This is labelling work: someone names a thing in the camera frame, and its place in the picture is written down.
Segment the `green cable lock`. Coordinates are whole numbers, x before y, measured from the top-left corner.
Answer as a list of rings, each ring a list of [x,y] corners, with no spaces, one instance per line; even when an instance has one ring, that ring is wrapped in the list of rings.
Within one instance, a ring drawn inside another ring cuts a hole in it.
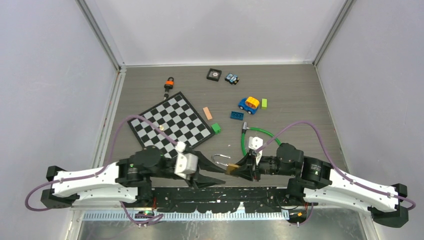
[[[248,123],[244,121],[241,127],[240,135],[240,149],[242,156],[244,157],[247,154],[248,149],[248,138],[249,137],[266,137],[266,139],[272,139],[279,146],[282,142],[275,137],[273,133],[259,127],[250,127]]]

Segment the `brass padlock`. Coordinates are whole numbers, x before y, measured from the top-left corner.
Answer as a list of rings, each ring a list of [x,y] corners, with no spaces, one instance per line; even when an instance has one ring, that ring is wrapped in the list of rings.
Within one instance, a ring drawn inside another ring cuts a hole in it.
[[[227,156],[227,155],[220,154],[220,153],[213,154],[211,156],[211,160],[213,162],[215,162],[218,165],[222,165],[222,166],[225,167],[225,174],[226,175],[231,176],[235,170],[237,170],[238,168],[240,168],[240,166],[237,165],[237,164],[220,162],[220,161],[217,160],[218,157],[219,158],[225,158],[225,159],[230,159],[231,157],[230,156]]]

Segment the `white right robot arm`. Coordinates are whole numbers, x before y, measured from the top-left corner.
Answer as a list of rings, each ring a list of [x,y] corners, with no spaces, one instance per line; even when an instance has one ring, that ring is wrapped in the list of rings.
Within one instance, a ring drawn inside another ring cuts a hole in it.
[[[341,171],[330,163],[305,156],[289,143],[282,143],[276,156],[249,152],[236,163],[229,174],[248,181],[259,181],[262,175],[289,176],[285,198],[291,205],[300,203],[337,206],[369,214],[372,220],[390,228],[400,228],[409,220],[400,197],[407,197],[407,187],[397,183],[381,185]]]

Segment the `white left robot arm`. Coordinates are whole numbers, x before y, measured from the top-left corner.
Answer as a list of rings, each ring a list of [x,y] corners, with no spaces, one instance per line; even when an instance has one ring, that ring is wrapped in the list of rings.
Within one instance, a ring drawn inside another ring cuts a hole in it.
[[[225,173],[200,151],[190,149],[167,158],[151,145],[105,167],[66,171],[50,166],[46,178],[53,183],[42,191],[40,200],[49,209],[119,202],[126,207],[151,207],[155,200],[152,178],[183,180],[194,189],[225,183],[200,174],[200,170]]]

